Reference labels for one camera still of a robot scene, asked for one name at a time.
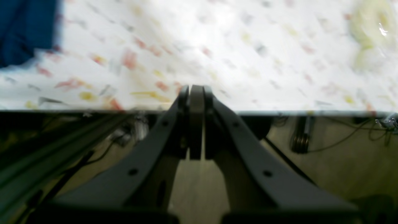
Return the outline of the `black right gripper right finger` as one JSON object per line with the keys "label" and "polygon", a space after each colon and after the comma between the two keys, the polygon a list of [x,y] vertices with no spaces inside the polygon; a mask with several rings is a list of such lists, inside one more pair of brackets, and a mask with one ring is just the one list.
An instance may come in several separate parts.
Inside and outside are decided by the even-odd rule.
{"label": "black right gripper right finger", "polygon": [[355,224],[356,205],[317,187],[268,152],[245,122],[199,87],[205,158],[221,170],[230,211],[222,224]]}

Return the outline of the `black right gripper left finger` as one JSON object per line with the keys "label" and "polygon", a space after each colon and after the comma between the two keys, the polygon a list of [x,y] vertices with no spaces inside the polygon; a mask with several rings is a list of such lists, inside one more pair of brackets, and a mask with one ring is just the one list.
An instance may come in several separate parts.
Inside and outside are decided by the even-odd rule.
{"label": "black right gripper left finger", "polygon": [[178,224],[168,212],[180,160],[199,159],[199,86],[184,86],[124,159],[40,205],[28,224]]}

